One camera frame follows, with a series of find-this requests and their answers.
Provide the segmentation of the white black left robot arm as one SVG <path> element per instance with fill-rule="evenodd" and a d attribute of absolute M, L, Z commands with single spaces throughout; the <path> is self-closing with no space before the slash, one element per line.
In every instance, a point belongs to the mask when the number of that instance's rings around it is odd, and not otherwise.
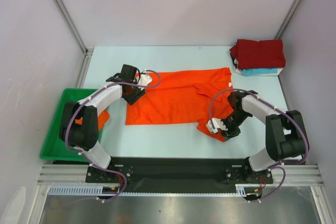
<path fill-rule="evenodd" d="M 59 137 L 72 152 L 98 165 L 105 182 L 115 178 L 111 157 L 99 143 L 99 132 L 110 115 L 107 108 L 122 99 L 127 103 L 126 125 L 179 125 L 195 123 L 205 135 L 228 140 L 224 117 L 232 112 L 233 93 L 229 68 L 157 73 L 123 65 L 104 86 L 77 102 L 64 106 Z"/>

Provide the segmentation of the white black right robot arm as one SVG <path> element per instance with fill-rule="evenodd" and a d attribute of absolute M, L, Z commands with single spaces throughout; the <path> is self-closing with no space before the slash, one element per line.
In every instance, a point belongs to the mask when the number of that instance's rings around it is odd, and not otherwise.
<path fill-rule="evenodd" d="M 281 110 L 253 90 L 233 91 L 227 100 L 233 112 L 219 121 L 221 135 L 225 140 L 238 136 L 239 127 L 247 118 L 255 117 L 265 126 L 265 147 L 257 154 L 245 158 L 239 179 L 255 183 L 262 173 L 290 157 L 301 156 L 302 159 L 290 161 L 289 164 L 305 162 L 309 142 L 299 111 Z"/>

